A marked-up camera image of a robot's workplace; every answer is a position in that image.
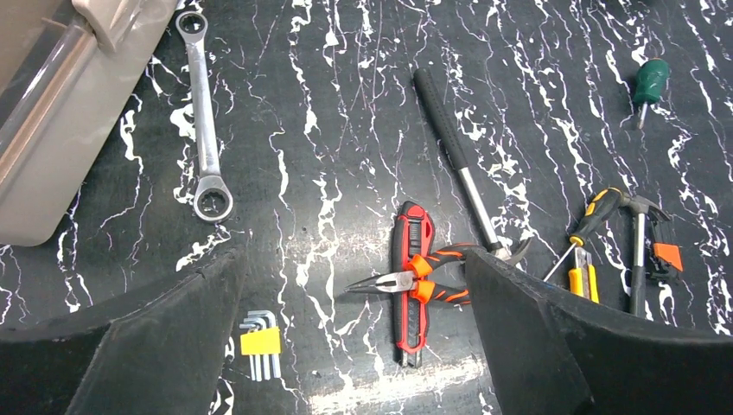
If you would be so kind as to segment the translucent beige tool box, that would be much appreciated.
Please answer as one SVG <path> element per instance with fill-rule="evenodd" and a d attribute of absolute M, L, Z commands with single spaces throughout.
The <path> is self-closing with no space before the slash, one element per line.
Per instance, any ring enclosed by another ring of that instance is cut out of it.
<path fill-rule="evenodd" d="M 174 1 L 1 4 L 1 241 L 54 233 L 139 81 Z"/>

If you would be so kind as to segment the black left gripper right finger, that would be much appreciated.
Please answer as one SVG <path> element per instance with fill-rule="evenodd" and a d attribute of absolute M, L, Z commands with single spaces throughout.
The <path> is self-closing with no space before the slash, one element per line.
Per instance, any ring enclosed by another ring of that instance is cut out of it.
<path fill-rule="evenodd" d="M 505 414 L 729 414 L 732 340 L 591 302 L 471 252 L 465 279 Z"/>

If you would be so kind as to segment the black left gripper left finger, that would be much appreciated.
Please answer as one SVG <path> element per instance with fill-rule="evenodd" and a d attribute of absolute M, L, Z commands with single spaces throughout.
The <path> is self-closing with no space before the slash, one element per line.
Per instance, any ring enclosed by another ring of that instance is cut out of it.
<path fill-rule="evenodd" d="M 1 332 L 4 414 L 205 414 L 245 282 L 231 250 L 190 274 Z"/>

